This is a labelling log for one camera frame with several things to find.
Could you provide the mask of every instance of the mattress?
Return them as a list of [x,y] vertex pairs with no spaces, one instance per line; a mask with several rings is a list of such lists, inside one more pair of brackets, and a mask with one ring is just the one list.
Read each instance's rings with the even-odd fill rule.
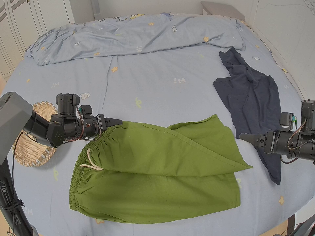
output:
[[[175,14],[172,20],[183,16],[186,15]],[[238,52],[251,67],[274,78],[281,110],[293,112],[299,118],[300,97],[269,50],[246,25],[239,22],[237,29],[246,47]],[[39,101],[55,104],[57,94],[75,93],[81,97],[80,104],[92,106],[94,115],[103,113],[106,117],[163,127],[217,114],[235,134],[230,113],[212,84],[218,77],[229,76],[219,57],[219,51],[226,50],[197,44],[45,66],[38,66],[33,57],[25,57],[3,93],[16,91],[30,104]],[[71,176],[86,141],[62,145],[40,167],[16,163],[14,185],[25,204],[27,219],[43,236],[260,235],[286,220],[313,197],[315,167],[313,162],[301,159],[282,164],[281,184],[276,185],[269,179],[255,148],[242,140],[236,139],[236,143],[243,159],[253,166],[253,169],[235,172],[241,205],[195,218],[126,224],[98,220],[70,210]]]

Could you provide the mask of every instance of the white headboard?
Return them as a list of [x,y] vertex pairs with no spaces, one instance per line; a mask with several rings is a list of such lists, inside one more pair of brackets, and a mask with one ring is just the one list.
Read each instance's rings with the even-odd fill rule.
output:
[[246,21],[302,97],[315,100],[315,0],[253,0]]

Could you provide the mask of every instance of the clothing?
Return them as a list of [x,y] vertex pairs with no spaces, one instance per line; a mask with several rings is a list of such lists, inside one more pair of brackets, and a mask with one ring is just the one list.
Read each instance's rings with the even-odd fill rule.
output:
[[[96,169],[80,166],[87,152]],[[168,128],[124,121],[82,150],[70,209],[143,224],[201,216],[240,205],[234,172],[248,168],[217,115]]]
[[[218,78],[213,85],[231,113],[236,138],[241,133],[261,134],[281,128],[280,99],[274,79],[252,69],[234,47],[226,53],[219,52],[219,56],[230,77]],[[263,148],[256,150],[270,179],[280,184],[280,155],[266,154]]]

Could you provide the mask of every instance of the nightstand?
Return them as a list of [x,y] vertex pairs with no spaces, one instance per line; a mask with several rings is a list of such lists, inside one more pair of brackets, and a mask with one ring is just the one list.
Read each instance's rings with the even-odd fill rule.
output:
[[231,5],[217,3],[217,2],[201,2],[203,6],[203,14],[208,15],[221,15],[230,18],[238,18],[240,20],[245,20],[245,16],[240,13]]

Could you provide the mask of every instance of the white wardrobe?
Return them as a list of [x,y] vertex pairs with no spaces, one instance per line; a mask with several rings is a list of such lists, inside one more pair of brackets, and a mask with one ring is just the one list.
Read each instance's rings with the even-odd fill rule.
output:
[[0,0],[0,76],[7,81],[29,45],[50,29],[93,20],[91,0]]

